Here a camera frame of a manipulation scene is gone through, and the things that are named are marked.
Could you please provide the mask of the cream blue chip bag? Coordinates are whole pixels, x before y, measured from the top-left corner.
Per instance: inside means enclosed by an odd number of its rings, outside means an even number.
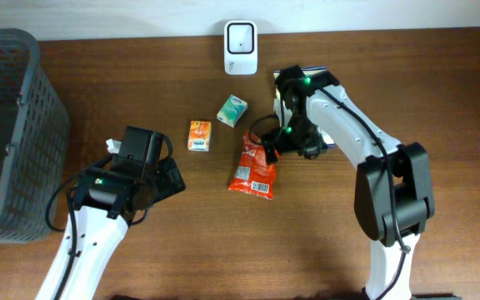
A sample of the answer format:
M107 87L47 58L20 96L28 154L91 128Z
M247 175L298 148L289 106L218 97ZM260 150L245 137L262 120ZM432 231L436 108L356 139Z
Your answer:
M340 84L325 67L293 66L276 71L274 77L276 87L274 113L279 118L281 129L295 125L315 125L307 116L307 98L321 88ZM328 143L328 148L333 148L335 143L331 137L317 127Z

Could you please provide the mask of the red snack packet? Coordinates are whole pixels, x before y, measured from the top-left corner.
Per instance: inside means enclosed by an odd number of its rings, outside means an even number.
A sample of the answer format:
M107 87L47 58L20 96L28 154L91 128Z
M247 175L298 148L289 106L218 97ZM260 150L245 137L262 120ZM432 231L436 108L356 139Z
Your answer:
M256 195L273 199L273 183L276 178L275 166L267 164L266 153L262 145L254 143L260 139L246 131L242 137L242 153L232 181L230 191Z

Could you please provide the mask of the orange tissue pack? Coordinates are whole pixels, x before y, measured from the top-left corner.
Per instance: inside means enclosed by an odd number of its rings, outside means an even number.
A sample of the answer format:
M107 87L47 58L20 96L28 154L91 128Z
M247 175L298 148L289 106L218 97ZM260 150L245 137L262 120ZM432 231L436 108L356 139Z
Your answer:
M187 149L193 152L208 152L212 135L212 123L191 121L187 140Z

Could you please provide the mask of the teal tissue pack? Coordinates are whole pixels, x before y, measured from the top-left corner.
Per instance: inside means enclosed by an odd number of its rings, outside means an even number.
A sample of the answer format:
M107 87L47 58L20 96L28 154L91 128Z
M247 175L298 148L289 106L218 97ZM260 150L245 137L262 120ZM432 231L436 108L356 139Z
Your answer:
M234 128L241 118L241 116L247 111L248 103L241 98L234 95L230 95L227 101L222 105L221 109L217 113L217 119L225 123L231 128Z

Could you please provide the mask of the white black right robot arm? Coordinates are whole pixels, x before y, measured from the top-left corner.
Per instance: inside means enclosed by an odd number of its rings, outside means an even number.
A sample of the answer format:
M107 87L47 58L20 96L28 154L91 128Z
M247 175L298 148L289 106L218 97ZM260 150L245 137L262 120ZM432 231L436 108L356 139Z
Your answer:
M273 116L262 136L267 163L284 153L317 158L326 133L356 171L354 212L371 241L368 299L410 299L414 248L435 214L429 157L417 142L403 144L375 125L326 69L284 68L275 75Z

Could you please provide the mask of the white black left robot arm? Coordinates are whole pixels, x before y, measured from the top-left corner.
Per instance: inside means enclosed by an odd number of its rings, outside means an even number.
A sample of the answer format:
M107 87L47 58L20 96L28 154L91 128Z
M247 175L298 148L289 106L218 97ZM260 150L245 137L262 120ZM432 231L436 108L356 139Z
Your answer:
M185 190L170 138L126 127L107 140L108 154L76 173L52 194L66 193L67 226L39 299L91 299L108 262L130 227L158 202Z

